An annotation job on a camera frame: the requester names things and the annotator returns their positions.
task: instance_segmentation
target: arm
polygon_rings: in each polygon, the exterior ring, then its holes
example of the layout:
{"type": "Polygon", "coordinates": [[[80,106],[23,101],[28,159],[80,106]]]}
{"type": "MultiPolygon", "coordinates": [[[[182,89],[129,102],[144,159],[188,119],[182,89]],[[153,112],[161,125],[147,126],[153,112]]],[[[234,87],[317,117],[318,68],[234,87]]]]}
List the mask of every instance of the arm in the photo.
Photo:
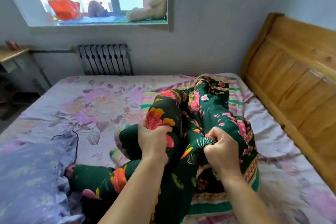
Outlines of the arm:
{"type": "Polygon", "coordinates": [[[148,130],[139,123],[141,162],[99,224],[149,224],[168,161],[166,133],[171,131],[168,126],[148,130]]]}
{"type": "Polygon", "coordinates": [[[242,224],[277,224],[268,214],[264,202],[242,177],[238,143],[218,127],[210,130],[209,137],[217,143],[204,148],[205,156],[219,175],[238,221],[242,224]]]}

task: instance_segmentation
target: headboard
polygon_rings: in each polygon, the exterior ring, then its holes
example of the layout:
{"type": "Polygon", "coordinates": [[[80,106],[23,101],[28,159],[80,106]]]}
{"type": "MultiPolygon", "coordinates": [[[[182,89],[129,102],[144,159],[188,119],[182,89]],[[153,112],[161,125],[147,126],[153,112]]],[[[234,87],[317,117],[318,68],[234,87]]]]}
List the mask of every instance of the headboard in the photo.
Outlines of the headboard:
{"type": "Polygon", "coordinates": [[[336,32],[268,14],[241,77],[336,193],[336,32]]]}

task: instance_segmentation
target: orange bag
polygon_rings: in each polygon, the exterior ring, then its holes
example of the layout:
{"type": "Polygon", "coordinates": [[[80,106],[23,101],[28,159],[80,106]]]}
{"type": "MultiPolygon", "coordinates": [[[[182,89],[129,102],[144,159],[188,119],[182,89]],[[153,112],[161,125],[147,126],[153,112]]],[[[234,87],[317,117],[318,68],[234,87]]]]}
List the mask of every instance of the orange bag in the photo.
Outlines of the orange bag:
{"type": "Polygon", "coordinates": [[[76,20],[82,17],[80,4],[71,0],[48,0],[56,16],[62,21],[76,20]]]}

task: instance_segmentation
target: left hand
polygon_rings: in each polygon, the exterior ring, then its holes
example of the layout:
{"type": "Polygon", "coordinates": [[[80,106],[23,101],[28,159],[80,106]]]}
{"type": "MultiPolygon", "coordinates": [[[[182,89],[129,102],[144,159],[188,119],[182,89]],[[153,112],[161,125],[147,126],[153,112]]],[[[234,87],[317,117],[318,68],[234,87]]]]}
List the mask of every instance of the left hand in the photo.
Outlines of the left hand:
{"type": "Polygon", "coordinates": [[[141,120],[138,124],[138,142],[142,150],[141,160],[150,159],[166,164],[168,162],[166,134],[172,130],[170,126],[159,126],[154,130],[149,130],[145,120],[141,120]]]}

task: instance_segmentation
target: floral bed sheet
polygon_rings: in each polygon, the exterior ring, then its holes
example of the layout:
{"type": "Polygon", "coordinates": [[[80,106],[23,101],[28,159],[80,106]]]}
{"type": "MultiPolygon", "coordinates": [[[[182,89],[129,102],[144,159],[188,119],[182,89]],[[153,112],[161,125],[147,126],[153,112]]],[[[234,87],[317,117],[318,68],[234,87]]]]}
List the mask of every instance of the floral bed sheet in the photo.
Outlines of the floral bed sheet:
{"type": "MultiPolygon", "coordinates": [[[[336,224],[336,197],[280,125],[238,79],[259,152],[259,194],[280,223],[336,224]]],[[[76,163],[115,167],[114,130],[141,118],[143,91],[174,88],[193,80],[175,76],[80,76],[58,82],[0,135],[1,150],[38,143],[66,130],[78,134],[76,163]]],[[[238,223],[232,215],[190,223],[238,223]]]]}

